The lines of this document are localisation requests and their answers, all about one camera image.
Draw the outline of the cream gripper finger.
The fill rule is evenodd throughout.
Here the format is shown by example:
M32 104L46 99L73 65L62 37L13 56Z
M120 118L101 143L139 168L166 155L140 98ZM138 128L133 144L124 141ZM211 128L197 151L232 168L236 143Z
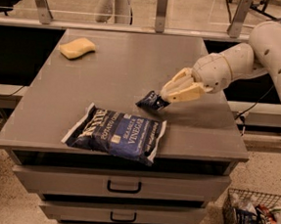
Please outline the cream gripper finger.
M190 68L185 67L176 74L166 85L163 86L160 94L167 97L169 94L188 88L193 81L193 75Z
M188 102L188 101L200 99L203 96L203 95L201 97L187 96L185 92L186 92L186 88L183 88L181 91L173 92L164 98L170 103L179 103L179 102L185 102L185 101Z

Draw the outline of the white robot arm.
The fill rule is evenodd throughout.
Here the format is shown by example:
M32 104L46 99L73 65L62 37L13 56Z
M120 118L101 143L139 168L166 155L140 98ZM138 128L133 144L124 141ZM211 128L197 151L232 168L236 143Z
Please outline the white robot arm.
M226 89L239 79L267 73L281 102L281 24L262 22L252 29L250 38L219 53L209 53L192 67L176 74L160 91L169 103L200 99Z

